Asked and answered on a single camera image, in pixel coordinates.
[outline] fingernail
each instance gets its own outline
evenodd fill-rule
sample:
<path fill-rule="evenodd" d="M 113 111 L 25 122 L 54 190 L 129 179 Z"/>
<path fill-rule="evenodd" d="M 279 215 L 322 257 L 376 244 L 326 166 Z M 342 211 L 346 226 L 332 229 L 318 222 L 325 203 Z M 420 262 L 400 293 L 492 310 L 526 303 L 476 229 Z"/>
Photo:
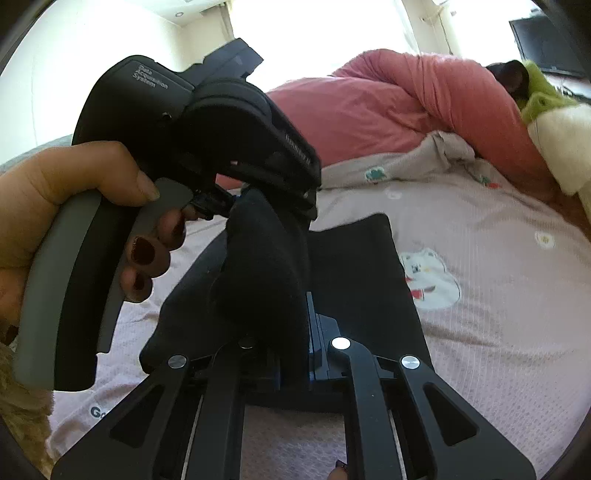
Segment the fingernail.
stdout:
<path fill-rule="evenodd" d="M 185 229 L 185 218 L 184 216 L 181 215 L 181 220 L 179 221 L 179 223 L 177 224 L 176 227 L 174 227 L 173 229 L 173 236 L 180 238 L 184 235 L 184 229 Z"/>
<path fill-rule="evenodd" d="M 146 195 L 146 198 L 150 202 L 153 202 L 154 200 L 158 200 L 160 198 L 160 192 L 156 188 L 156 185 L 154 185 L 154 182 L 150 180 L 150 177 L 148 177 L 141 170 L 138 172 L 137 182 L 138 188 L 144 195 Z"/>
<path fill-rule="evenodd" d="M 145 238 L 137 236 L 131 247 L 131 260 L 138 265 L 149 265 L 154 261 L 156 250 Z"/>
<path fill-rule="evenodd" d="M 144 287 L 146 285 L 146 281 L 144 280 L 144 277 L 141 273 L 138 273 L 135 276 L 135 281 L 134 281 L 134 290 L 143 290 Z"/>

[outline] television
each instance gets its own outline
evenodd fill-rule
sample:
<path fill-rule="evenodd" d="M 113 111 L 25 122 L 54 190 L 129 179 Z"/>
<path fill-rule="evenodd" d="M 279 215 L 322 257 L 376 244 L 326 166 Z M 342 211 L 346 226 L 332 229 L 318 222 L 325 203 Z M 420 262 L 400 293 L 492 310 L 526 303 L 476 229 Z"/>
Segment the television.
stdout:
<path fill-rule="evenodd" d="M 532 60 L 542 72 L 586 77 L 579 59 L 545 15 L 509 22 L 523 60 Z"/>

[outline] hand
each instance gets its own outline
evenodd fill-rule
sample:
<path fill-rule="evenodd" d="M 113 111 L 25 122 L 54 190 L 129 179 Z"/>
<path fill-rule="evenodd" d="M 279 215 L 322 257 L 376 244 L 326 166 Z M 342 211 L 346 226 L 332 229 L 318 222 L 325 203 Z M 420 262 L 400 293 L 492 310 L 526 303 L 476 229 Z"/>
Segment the hand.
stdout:
<path fill-rule="evenodd" d="M 0 176 L 0 322 L 18 325 L 31 261 L 60 205 L 95 188 L 117 205 L 142 206 L 159 197 L 118 142 L 49 148 Z M 152 278 L 168 270 L 170 251 L 183 244 L 185 220 L 196 218 L 190 207 L 171 210 L 151 235 L 128 243 L 121 286 L 129 301 L 150 296 Z"/>
<path fill-rule="evenodd" d="M 337 466 L 329 475 L 328 480 L 347 480 L 347 470 L 345 467 Z"/>

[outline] pink blanket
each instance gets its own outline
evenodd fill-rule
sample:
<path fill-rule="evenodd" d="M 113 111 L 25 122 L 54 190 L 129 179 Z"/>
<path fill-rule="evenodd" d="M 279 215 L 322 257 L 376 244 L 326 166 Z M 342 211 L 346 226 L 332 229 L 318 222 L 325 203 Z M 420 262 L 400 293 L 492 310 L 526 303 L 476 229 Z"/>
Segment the pink blanket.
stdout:
<path fill-rule="evenodd" d="M 329 77 L 288 82 L 268 95 L 316 149 L 323 167 L 407 153 L 431 131 L 454 132 L 522 193 L 591 238 L 582 205 L 561 193 L 513 98 L 474 61 L 372 50 Z M 238 186 L 228 179 L 221 184 Z"/>

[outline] silver screw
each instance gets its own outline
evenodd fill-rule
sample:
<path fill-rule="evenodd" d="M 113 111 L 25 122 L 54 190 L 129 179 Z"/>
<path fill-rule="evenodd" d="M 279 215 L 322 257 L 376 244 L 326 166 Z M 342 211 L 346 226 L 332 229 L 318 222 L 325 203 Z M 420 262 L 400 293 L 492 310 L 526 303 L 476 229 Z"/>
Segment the silver screw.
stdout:
<path fill-rule="evenodd" d="M 256 340 L 252 337 L 244 337 L 238 340 L 238 346 L 244 348 L 244 350 L 250 350 L 256 345 Z"/>
<path fill-rule="evenodd" d="M 408 368 L 409 370 L 415 370 L 421 365 L 419 359 L 412 355 L 405 356 L 402 360 L 402 366 L 404 368 Z"/>
<path fill-rule="evenodd" d="M 187 359 L 182 355 L 173 355 L 168 359 L 168 366 L 170 368 L 182 368 L 187 364 Z"/>
<path fill-rule="evenodd" d="M 330 344 L 337 350 L 347 350 L 351 346 L 351 340 L 345 337 L 333 338 Z"/>

